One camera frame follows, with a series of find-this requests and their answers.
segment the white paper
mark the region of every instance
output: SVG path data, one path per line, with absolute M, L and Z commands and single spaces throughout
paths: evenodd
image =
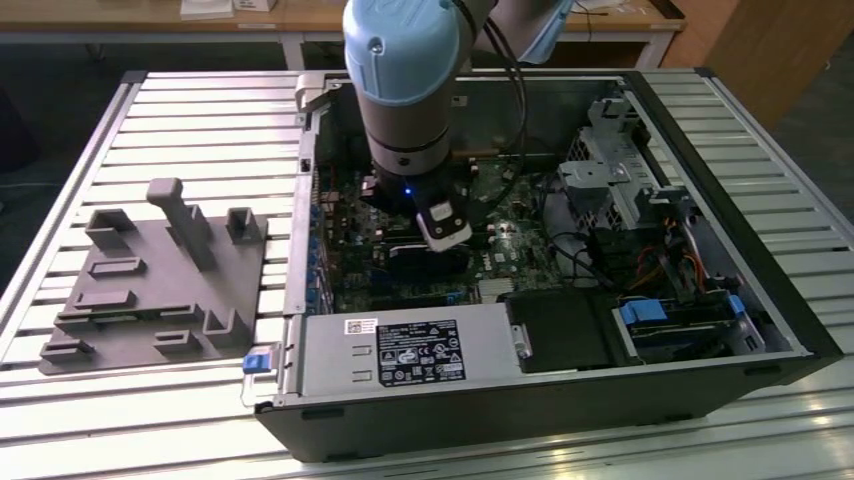
M 587 10 L 595 10 L 596 8 L 616 7 L 626 3 L 626 0 L 576 0 L 572 5 L 574 13 L 587 13 Z
M 231 0 L 181 0 L 181 20 L 231 18 L 235 7 Z

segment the motherboard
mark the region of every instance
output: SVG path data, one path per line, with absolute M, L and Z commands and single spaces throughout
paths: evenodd
M 468 196 L 490 198 L 510 181 L 507 160 L 468 161 Z M 361 175 L 325 178 L 320 199 L 336 312 L 488 303 L 564 283 L 536 214 L 538 175 L 522 175 L 471 241 L 443 253 L 430 251 L 411 218 L 360 200 Z

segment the aluminum slotted table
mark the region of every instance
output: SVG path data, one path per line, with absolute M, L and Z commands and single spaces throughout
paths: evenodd
M 252 418 L 272 377 L 240 360 L 45 377 L 36 365 L 71 292 L 95 209 L 159 218 L 149 179 L 177 176 L 205 216 L 269 218 L 256 344 L 281 338 L 301 128 L 297 72 L 129 74 L 0 301 L 0 477 L 783 478 L 850 475 L 854 360 L 707 418 L 341 464 L 303 465 Z M 646 79 L 846 354 L 854 352 L 854 231 L 714 78 Z M 678 175 L 652 148 L 671 181 Z

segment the sticker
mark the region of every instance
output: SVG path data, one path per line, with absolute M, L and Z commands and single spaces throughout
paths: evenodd
M 344 335 L 376 332 L 375 318 L 353 318 L 344 322 Z
M 439 205 L 430 207 L 430 216 L 436 222 L 440 222 L 446 218 L 451 218 L 454 215 L 454 208 L 450 202 L 443 202 Z
M 374 320 L 372 328 L 383 387 L 466 380 L 456 320 L 379 326 Z

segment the wooden table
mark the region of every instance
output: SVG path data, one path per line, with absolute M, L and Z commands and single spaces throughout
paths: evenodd
M 304 70 L 303 43 L 343 40 L 343 4 L 279 0 L 269 13 L 184 22 L 179 0 L 0 0 L 0 43 L 277 42 L 288 68 Z M 559 41 L 643 43 L 638 67 L 656 67 L 684 21 L 650 0 L 594 13 L 607 15 L 570 16 Z

